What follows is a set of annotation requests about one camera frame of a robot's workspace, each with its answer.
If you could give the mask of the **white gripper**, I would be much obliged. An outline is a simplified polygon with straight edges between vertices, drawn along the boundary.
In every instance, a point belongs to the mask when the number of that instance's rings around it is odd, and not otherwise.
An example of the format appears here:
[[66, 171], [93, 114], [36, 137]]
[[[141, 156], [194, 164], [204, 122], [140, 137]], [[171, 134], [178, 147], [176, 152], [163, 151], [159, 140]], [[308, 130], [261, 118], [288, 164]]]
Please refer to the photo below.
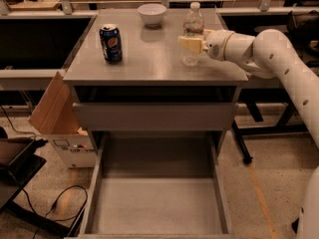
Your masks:
[[228, 30], [203, 30], [203, 39], [198, 37], [179, 36], [178, 44], [194, 53], [203, 51], [213, 60], [224, 61], [228, 39], [234, 34]]

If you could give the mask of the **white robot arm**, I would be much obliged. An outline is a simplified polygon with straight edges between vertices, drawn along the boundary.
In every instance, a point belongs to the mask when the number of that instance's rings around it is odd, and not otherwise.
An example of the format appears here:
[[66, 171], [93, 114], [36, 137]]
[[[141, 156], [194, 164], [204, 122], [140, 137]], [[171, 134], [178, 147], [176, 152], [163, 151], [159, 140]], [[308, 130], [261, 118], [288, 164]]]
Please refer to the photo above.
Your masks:
[[[199, 36], [180, 36], [177, 41], [189, 51], [232, 62], [259, 78], [278, 78], [319, 146], [319, 77], [299, 58], [282, 32], [267, 29], [250, 36], [229, 30], [206, 30]], [[319, 167], [305, 191], [296, 239], [319, 239]]]

